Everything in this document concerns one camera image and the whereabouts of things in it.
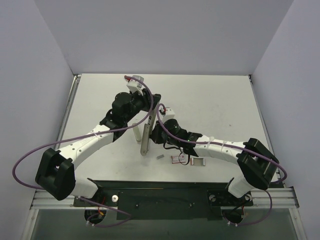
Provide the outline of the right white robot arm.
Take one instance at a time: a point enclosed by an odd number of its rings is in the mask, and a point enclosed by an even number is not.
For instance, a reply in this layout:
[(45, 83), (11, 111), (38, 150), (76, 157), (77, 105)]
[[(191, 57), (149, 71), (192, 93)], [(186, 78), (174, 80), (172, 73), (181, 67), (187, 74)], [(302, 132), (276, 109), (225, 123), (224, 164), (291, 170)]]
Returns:
[(241, 174), (233, 176), (223, 192), (224, 201), (236, 204), (252, 189), (267, 190), (276, 173), (279, 160), (256, 138), (245, 142), (231, 142), (187, 131), (176, 119), (163, 125), (156, 121), (151, 132), (155, 144), (169, 144), (193, 157), (214, 158), (239, 166)]

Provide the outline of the grey staple strip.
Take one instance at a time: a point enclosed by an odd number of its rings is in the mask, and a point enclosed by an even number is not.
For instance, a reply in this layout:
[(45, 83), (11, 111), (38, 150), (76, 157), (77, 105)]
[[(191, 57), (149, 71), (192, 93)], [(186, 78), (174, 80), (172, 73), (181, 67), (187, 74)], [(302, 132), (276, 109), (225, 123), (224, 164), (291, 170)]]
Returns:
[(156, 157), (157, 160), (164, 158), (165, 156), (163, 154)]

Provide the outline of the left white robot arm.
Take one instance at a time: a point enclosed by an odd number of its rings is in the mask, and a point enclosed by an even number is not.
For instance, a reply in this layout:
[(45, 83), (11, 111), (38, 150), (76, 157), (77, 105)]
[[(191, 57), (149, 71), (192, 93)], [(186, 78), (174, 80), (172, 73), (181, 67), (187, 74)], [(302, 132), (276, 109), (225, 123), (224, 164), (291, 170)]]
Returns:
[(84, 197), (92, 206), (99, 205), (103, 193), (98, 185), (85, 177), (77, 177), (76, 168), (100, 148), (115, 142), (126, 131), (129, 121), (139, 112), (153, 110), (161, 95), (142, 93), (118, 93), (105, 117), (87, 134), (58, 150), (47, 149), (41, 158), (35, 181), (58, 201), (68, 196)]

